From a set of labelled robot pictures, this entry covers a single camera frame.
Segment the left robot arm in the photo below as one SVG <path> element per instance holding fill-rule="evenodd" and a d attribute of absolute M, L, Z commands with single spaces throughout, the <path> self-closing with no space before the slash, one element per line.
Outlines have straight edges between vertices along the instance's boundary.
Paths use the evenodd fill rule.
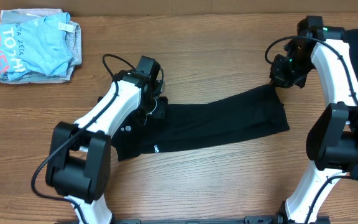
<path fill-rule="evenodd" d="M 142 56 L 137 66 L 112 75 L 109 91 L 73 124 L 60 122 L 52 134 L 45 182 L 59 200 L 71 203 L 78 223 L 114 223 L 104 192 L 111 170 L 111 139 L 126 118 L 144 126 L 164 119 L 163 69 Z"/>

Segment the black t-shirt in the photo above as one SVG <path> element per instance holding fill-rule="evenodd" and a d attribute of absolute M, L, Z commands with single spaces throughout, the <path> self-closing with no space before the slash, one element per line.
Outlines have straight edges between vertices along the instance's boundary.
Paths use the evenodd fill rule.
<path fill-rule="evenodd" d="M 120 161 L 141 154 L 187 151 L 248 141 L 290 129 L 270 85 L 207 104 L 170 104 L 165 119 L 144 126 L 127 117 L 111 140 Z"/>

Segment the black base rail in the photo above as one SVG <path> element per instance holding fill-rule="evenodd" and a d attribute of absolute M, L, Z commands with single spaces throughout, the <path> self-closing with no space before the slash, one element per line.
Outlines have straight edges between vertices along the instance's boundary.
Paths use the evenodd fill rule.
<path fill-rule="evenodd" d="M 274 224 L 286 223 L 279 216 L 246 216 L 244 218 L 192 219 L 192 220 L 114 220 L 113 224 Z"/>

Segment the light blue printed t-shirt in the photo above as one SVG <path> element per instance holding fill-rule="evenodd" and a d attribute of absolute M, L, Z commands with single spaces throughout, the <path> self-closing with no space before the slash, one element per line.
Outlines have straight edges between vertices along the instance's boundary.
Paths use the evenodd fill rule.
<path fill-rule="evenodd" d="M 69 31 L 67 12 L 0 25 L 0 75 L 9 81 L 30 72 L 46 76 L 67 74 L 73 59 L 65 37 Z"/>

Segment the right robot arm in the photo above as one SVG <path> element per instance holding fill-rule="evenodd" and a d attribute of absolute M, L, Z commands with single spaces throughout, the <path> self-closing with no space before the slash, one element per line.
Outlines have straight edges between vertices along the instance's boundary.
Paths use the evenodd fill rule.
<path fill-rule="evenodd" d="M 315 69 L 326 108 L 306 138 L 307 170 L 271 223 L 329 223 L 318 211 L 330 191 L 341 179 L 358 181 L 352 173 L 358 167 L 358 80 L 351 47 L 345 29 L 324 25 L 321 16 L 306 16 L 286 40 L 287 55 L 270 62 L 271 85 L 303 88 Z"/>

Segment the white pink folded shirt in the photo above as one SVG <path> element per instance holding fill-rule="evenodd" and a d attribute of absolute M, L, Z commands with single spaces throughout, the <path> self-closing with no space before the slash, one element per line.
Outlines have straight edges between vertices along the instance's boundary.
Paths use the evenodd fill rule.
<path fill-rule="evenodd" d="M 62 13 L 62 9 L 12 9 L 2 10 L 0 13 L 0 24 L 8 24 L 12 22 L 24 22 L 31 19 L 36 19 L 42 16 L 51 16 L 53 14 Z M 9 81 L 7 77 L 0 75 L 0 83 L 6 84 L 25 84 L 25 83 L 64 83 L 70 80 L 71 74 L 74 71 L 74 65 L 68 67 L 67 74 L 59 76 L 46 76 L 39 72 L 30 72 L 29 75 L 24 75 L 23 78 L 18 78 Z"/>

